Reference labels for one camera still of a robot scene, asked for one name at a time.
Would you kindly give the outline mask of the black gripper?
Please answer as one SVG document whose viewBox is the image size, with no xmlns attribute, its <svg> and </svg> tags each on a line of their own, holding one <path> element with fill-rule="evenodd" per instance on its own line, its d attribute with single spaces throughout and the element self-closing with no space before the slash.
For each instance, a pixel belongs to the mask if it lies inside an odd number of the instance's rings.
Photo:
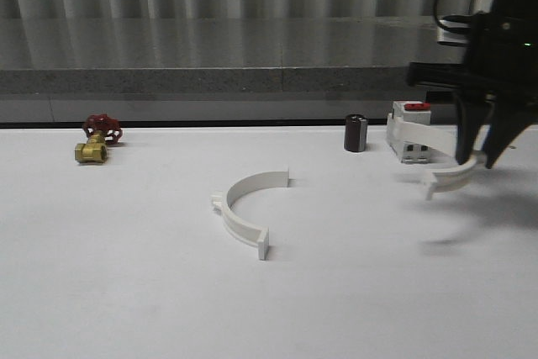
<svg viewBox="0 0 538 359">
<path fill-rule="evenodd" d="M 409 64 L 410 86 L 475 88 L 493 94 L 490 128 L 483 142 L 485 167 L 493 167 L 504 150 L 537 120 L 537 17 L 497 13 L 448 15 L 438 41 L 464 46 L 462 62 Z M 454 92 L 457 119 L 455 159 L 466 163 L 491 104 L 483 92 Z"/>
</svg>

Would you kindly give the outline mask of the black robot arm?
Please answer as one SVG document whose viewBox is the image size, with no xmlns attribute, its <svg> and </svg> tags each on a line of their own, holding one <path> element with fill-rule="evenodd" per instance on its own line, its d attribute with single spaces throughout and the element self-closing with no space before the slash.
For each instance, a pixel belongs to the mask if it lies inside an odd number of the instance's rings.
<svg viewBox="0 0 538 359">
<path fill-rule="evenodd" d="M 537 0 L 493 0 L 488 12 L 459 16 L 460 64 L 412 63 L 407 83 L 453 90 L 457 116 L 455 159 L 466 163 L 477 134 L 489 123 L 481 151 L 492 167 L 521 132 L 537 120 Z"/>
</svg>

